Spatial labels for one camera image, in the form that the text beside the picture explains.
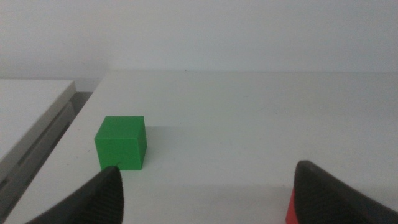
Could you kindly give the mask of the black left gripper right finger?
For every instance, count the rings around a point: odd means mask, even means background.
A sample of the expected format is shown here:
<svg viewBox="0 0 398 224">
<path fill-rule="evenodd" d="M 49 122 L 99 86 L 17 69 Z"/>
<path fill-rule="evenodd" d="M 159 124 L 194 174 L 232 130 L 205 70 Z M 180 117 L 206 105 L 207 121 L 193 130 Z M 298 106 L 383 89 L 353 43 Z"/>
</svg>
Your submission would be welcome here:
<svg viewBox="0 0 398 224">
<path fill-rule="evenodd" d="M 397 223 L 397 212 L 338 180 L 311 161 L 299 161 L 293 187 L 294 223 Z"/>
</svg>

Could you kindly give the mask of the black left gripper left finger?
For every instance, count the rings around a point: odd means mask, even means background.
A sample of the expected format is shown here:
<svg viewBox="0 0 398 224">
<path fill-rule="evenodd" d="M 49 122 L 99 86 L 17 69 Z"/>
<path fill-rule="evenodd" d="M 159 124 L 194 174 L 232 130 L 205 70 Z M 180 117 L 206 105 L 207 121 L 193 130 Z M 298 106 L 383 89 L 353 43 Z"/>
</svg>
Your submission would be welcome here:
<svg viewBox="0 0 398 224">
<path fill-rule="evenodd" d="M 123 222 L 124 194 L 119 168 L 109 166 L 67 198 L 30 223 L 71 224 Z"/>
</svg>

